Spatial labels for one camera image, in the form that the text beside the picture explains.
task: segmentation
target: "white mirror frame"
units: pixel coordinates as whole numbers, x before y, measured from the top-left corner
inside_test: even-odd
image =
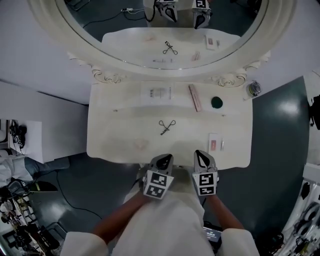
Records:
[[[186,81],[236,87],[246,81],[247,70],[268,61],[269,50],[291,21],[297,0],[262,0],[249,30],[235,44],[239,48],[213,63],[185,69],[157,69],[127,63],[99,49],[98,40],[72,17],[64,0],[28,0],[34,17],[48,34],[77,59],[92,66],[101,83],[123,81]]]

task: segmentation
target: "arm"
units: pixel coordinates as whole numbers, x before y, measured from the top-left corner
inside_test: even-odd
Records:
[[[224,203],[221,202],[217,195],[209,195],[206,197],[206,199],[223,230],[245,229],[240,221],[232,214],[232,212],[224,205]]]
[[[135,194],[130,200],[121,205],[110,216],[103,219],[93,230],[93,234],[102,238],[106,244],[114,239],[127,225],[131,217],[141,206],[150,200],[141,192]]]

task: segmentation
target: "mirror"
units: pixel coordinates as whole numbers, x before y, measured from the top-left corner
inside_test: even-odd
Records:
[[[268,0],[210,0],[206,20],[206,8],[193,8],[202,0],[170,1],[169,7],[154,0],[55,1],[74,31],[87,42],[88,33],[99,50],[161,70],[202,67],[229,56],[256,32],[268,6]],[[205,26],[195,29],[201,19]]]

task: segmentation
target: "dark floor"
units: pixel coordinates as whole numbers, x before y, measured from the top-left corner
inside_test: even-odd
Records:
[[[230,3],[229,0],[213,0],[210,3],[212,17],[208,28],[220,30],[228,34],[242,36],[253,23],[256,15],[246,7],[246,0],[238,0],[239,4]],[[101,21],[115,16],[123,8],[142,9],[142,0],[91,0],[78,11],[69,8],[72,16],[84,26],[92,21]],[[144,12],[135,15],[127,15],[130,19],[144,17]],[[116,32],[128,28],[147,27],[145,19],[132,21],[124,17],[123,14],[116,18],[91,23],[85,30],[95,39],[102,41],[104,34]]]
[[[307,106],[302,77],[254,99],[250,165],[219,173],[218,196],[254,236],[272,228],[281,230],[294,207],[308,152]],[[139,167],[85,153],[69,159],[70,168],[59,172],[66,198],[73,206],[102,217],[122,204]],[[55,172],[40,180],[58,187]],[[67,231],[90,232],[100,220],[71,208],[60,191],[35,193],[30,199],[43,225],[59,221]],[[217,224],[207,206],[204,220]]]

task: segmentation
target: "gray floor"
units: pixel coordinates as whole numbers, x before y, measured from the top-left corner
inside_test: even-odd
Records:
[[[219,172],[217,194],[254,236],[281,230],[297,199],[309,141],[308,102],[303,78],[253,100],[251,162],[247,168]],[[69,202],[106,216],[122,204],[136,178],[138,165],[71,156],[59,172]],[[58,187],[56,173],[40,178]],[[100,220],[71,208],[61,192],[30,196],[43,225],[59,221],[67,231],[90,232]],[[217,224],[205,204],[204,220]]]
[[[246,5],[246,0],[238,1],[241,5]],[[228,34],[242,36],[251,26],[255,19],[255,14],[248,8],[236,3],[230,3],[230,0],[213,0],[210,3],[212,17],[208,28],[220,30]],[[82,26],[92,21],[100,21],[111,18],[120,12],[123,8],[142,9],[142,0],[91,0],[78,11],[69,8],[72,16]],[[136,15],[127,15],[130,19],[139,19],[144,17],[144,12]],[[125,19],[121,14],[114,19],[104,22],[95,22],[85,27],[85,30],[95,39],[102,41],[104,34],[116,32],[128,28],[147,27],[145,19],[132,21]]]

